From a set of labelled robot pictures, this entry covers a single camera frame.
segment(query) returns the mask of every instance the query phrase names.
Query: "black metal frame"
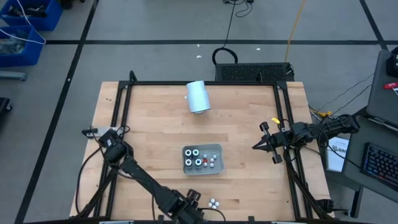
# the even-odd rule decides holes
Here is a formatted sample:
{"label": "black metal frame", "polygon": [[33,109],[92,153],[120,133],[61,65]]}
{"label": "black metal frame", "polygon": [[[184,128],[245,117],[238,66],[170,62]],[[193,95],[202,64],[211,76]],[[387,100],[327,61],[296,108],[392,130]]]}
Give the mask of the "black metal frame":
{"label": "black metal frame", "polygon": [[[121,119],[121,127],[125,127],[127,123],[127,115],[129,111],[129,104],[130,104],[130,99],[131,99],[131,93],[132,93],[132,87],[134,85],[186,85],[189,83],[188,81],[160,81],[160,82],[153,82],[153,81],[137,81],[136,76],[134,75],[133,72],[130,72],[130,80],[129,81],[120,81],[118,85],[118,91],[116,93],[116,101],[113,109],[113,116],[111,120],[111,126],[117,126],[117,119],[118,119],[118,114],[119,114],[119,109],[120,109],[120,104],[121,104],[121,98],[122,98],[122,93],[123,90],[126,89],[126,99],[124,102],[124,108],[123,108],[123,115]],[[281,89],[284,95],[284,103],[285,107],[287,110],[287,118],[289,121],[289,125],[291,125],[294,122],[293,118],[293,112],[292,108],[290,105],[290,99],[289,99],[289,92],[287,89],[287,84],[285,81],[281,82],[218,82],[218,81],[211,81],[211,82],[205,82],[205,85],[253,85],[253,86],[272,86],[274,89],[274,97],[275,97],[275,104],[276,104],[276,109],[277,109],[277,116],[278,119],[283,121],[283,112],[282,112],[282,105],[280,102],[280,96],[279,96],[279,90]],[[284,128],[285,124],[284,122],[281,123],[281,128]],[[298,174],[300,177],[300,180],[305,183],[308,189],[308,184],[305,181],[305,174],[303,170],[303,165],[302,165],[302,160],[301,160],[301,155],[300,151],[295,151],[295,157],[296,157],[296,166],[298,170]],[[290,159],[290,153],[289,150],[284,150],[284,156],[286,159]],[[106,165],[106,163],[103,164],[103,168],[101,171],[101,178],[99,184],[102,184],[105,180],[105,177],[108,173],[109,167]],[[116,175],[115,178],[111,181],[110,188],[109,188],[109,195],[108,195],[108,201],[106,204],[106,214],[105,216],[100,216],[100,211],[101,211],[101,203],[102,200],[100,199],[98,203],[95,206],[93,217],[86,217],[86,218],[77,218],[77,219],[69,219],[69,220],[54,220],[54,221],[46,221],[46,222],[35,222],[35,224],[63,224],[63,223],[98,223],[100,221],[110,221],[111,220],[111,215],[112,215],[112,208],[113,208],[113,202],[114,202],[114,194],[116,190],[116,183],[117,183],[117,178],[118,176]],[[289,178],[289,187],[290,187],[290,194],[291,194],[291,200],[292,200],[292,206],[293,206],[293,211],[294,211],[294,217],[296,222],[305,222],[305,223],[352,223],[352,222],[336,222],[334,220],[319,220],[319,219],[313,219],[312,216],[312,208],[310,204],[307,202],[306,198],[304,198],[304,205],[305,205],[305,212],[306,212],[306,218],[302,218],[301,213],[300,213],[300,205],[297,197],[297,191],[296,191],[296,184],[291,178],[291,176],[288,176]],[[216,221],[207,221],[208,224],[266,224],[266,223],[271,223],[271,222],[265,222],[265,221],[254,221],[254,217],[248,217],[249,221],[227,221],[227,222],[216,222]],[[162,215],[159,216],[159,220],[153,221],[153,220],[134,220],[135,224],[159,224],[159,222],[162,223],[171,223],[169,221],[163,221]]]}

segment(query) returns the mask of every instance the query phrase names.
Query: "small bottle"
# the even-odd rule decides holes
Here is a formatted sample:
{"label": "small bottle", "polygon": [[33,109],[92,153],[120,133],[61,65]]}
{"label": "small bottle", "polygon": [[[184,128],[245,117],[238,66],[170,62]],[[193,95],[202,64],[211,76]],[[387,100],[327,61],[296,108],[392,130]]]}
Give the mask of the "small bottle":
{"label": "small bottle", "polygon": [[198,157],[198,156],[199,156],[199,150],[198,150],[198,149],[194,149],[194,150],[192,151],[192,155],[193,155],[194,157]]}
{"label": "small bottle", "polygon": [[188,159],[190,159],[190,158],[192,157],[192,151],[189,150],[189,149],[185,150],[185,156],[186,156]]}
{"label": "small bottle", "polygon": [[200,169],[201,168],[201,159],[196,159],[195,165],[196,165],[197,169]]}
{"label": "small bottle", "polygon": [[185,161],[185,167],[186,167],[187,169],[192,169],[192,160],[187,159],[187,160]]}

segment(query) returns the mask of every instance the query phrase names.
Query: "white cup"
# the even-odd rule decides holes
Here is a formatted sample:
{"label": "white cup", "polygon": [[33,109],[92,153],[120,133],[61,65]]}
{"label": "white cup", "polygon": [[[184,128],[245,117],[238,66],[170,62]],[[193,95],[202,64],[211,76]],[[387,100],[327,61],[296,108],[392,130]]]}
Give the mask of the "white cup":
{"label": "white cup", "polygon": [[191,113],[202,113],[210,110],[209,94],[205,88],[204,81],[196,81],[187,84],[189,110]]}

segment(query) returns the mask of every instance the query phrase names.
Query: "sticker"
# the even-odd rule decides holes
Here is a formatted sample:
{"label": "sticker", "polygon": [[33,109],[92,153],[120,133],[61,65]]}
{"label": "sticker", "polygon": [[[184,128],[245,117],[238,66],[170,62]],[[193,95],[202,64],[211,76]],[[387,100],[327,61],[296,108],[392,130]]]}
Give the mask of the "sticker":
{"label": "sticker", "polygon": [[275,123],[280,124],[280,121],[276,118],[271,118],[271,120],[273,120]]}

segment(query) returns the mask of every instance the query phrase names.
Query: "white paper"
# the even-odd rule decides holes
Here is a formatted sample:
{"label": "white paper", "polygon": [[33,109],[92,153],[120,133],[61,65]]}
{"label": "white paper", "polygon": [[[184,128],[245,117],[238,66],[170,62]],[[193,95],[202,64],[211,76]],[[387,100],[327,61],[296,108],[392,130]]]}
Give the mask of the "white paper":
{"label": "white paper", "polygon": [[[329,146],[342,157],[346,157],[349,140],[334,137],[329,140]],[[337,156],[330,148],[326,150],[326,169],[335,172],[343,170],[344,159]]]}

